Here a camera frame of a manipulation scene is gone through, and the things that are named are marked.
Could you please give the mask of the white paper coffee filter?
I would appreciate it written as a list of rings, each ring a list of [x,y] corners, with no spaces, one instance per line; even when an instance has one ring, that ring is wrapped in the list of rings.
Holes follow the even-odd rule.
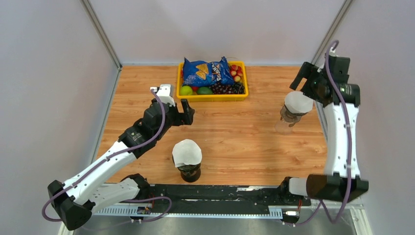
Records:
[[[198,165],[202,161],[202,151],[195,141],[185,139],[175,144],[172,157],[175,167]]]

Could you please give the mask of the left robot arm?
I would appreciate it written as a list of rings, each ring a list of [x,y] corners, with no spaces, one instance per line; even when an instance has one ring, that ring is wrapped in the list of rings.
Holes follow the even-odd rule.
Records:
[[[134,199],[143,203],[149,198],[150,185],[140,174],[129,175],[109,187],[102,184],[152,149],[170,127],[193,123],[195,110],[186,99],[181,104],[182,113],[175,103],[153,99],[143,117],[127,128],[105,154],[63,183],[55,180],[48,185],[49,203],[68,230],[82,227],[102,208]]]

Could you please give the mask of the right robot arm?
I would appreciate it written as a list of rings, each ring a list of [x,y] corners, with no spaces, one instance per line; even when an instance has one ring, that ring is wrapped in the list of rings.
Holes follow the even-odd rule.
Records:
[[[305,79],[301,92],[322,105],[326,121],[327,159],[323,174],[285,179],[287,186],[279,191],[279,197],[288,205],[298,200],[299,195],[349,203],[369,189],[368,181],[361,179],[356,156],[360,87],[348,83],[349,58],[329,56],[328,62],[329,66],[322,68],[304,62],[290,85],[295,90]]]

